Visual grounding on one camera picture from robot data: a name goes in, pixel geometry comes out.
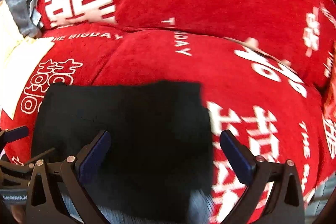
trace bolt head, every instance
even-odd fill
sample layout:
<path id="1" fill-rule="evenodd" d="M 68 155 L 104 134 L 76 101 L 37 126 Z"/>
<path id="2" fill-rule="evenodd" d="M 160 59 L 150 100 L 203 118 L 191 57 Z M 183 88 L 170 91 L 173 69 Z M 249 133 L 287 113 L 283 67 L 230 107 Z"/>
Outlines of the bolt head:
<path id="1" fill-rule="evenodd" d="M 75 156 L 67 157 L 67 162 L 73 162 L 75 160 Z"/>
<path id="2" fill-rule="evenodd" d="M 37 162 L 36 162 L 36 165 L 37 166 L 41 166 L 43 164 L 43 160 L 38 160 Z"/>
<path id="3" fill-rule="evenodd" d="M 295 165 L 295 163 L 292 160 L 287 160 L 287 164 L 289 166 L 294 166 Z"/>
<path id="4" fill-rule="evenodd" d="M 258 162 L 264 162 L 265 161 L 265 158 L 263 156 L 256 156 L 255 159 L 258 161 Z"/>

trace gray fabric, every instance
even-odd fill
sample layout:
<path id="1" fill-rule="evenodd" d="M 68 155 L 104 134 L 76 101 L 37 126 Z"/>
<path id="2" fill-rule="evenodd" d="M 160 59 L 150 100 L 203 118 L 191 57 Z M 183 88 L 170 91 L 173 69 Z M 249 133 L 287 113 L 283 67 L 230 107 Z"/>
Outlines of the gray fabric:
<path id="1" fill-rule="evenodd" d="M 305 211 L 305 224 L 313 223 L 328 202 L 335 187 L 336 174 L 333 174 L 325 183 L 316 189 L 314 197 Z"/>
<path id="2" fill-rule="evenodd" d="M 62 195 L 62 197 L 69 214 L 76 220 L 82 222 L 71 199 L 66 195 Z M 134 218 L 118 211 L 112 211 L 105 207 L 98 207 L 98 208 L 111 224 L 173 224 L 168 222 L 157 222 L 147 219 Z M 187 223 L 208 224 L 209 217 L 211 216 L 212 211 L 213 211 L 213 203 L 211 197 L 205 196 L 200 191 L 195 191 L 191 194 L 190 197 Z"/>
<path id="3" fill-rule="evenodd" d="M 5 0 L 23 37 L 41 37 L 41 31 L 31 21 L 26 0 Z"/>

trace folded black cloth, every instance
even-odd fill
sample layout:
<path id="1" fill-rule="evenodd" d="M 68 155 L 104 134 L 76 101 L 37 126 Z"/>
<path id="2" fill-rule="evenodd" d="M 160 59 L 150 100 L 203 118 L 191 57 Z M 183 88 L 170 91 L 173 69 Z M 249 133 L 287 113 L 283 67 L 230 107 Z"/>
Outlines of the folded black cloth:
<path id="1" fill-rule="evenodd" d="M 76 155 L 99 130 L 112 146 L 93 181 L 93 201 L 126 215 L 185 222 L 191 193 L 210 195 L 212 136 L 198 83 L 51 85 L 40 107 L 32 156 Z"/>

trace black fabric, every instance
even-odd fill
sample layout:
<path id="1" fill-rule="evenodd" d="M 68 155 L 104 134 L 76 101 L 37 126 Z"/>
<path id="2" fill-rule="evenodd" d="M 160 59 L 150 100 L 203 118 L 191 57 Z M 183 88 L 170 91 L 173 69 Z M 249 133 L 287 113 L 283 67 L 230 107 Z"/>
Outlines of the black fabric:
<path id="1" fill-rule="evenodd" d="M 4 224 L 17 224 L 9 208 L 3 202 L 2 196 L 0 195 L 0 223 Z"/>
<path id="2" fill-rule="evenodd" d="M 101 129 L 111 133 L 112 146 L 85 186 L 97 205 L 185 222 L 191 192 L 210 194 L 212 137 L 199 84 L 51 85 L 36 120 L 32 156 L 55 147 L 51 160 L 64 160 Z"/>
<path id="3" fill-rule="evenodd" d="M 7 157 L 6 154 L 3 154 L 0 160 L 4 160 L 4 161 L 6 161 L 6 162 L 10 162 L 10 161 L 9 161 L 9 158 Z"/>

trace cream fabric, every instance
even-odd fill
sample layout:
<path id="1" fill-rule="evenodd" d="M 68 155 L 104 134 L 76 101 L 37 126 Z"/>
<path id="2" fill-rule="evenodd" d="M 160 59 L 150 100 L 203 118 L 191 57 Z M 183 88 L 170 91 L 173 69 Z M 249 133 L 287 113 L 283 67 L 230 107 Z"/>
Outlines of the cream fabric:
<path id="1" fill-rule="evenodd" d="M 54 45 L 52 40 L 23 38 L 6 2 L 0 2 L 0 106 L 11 119 L 29 77 Z"/>

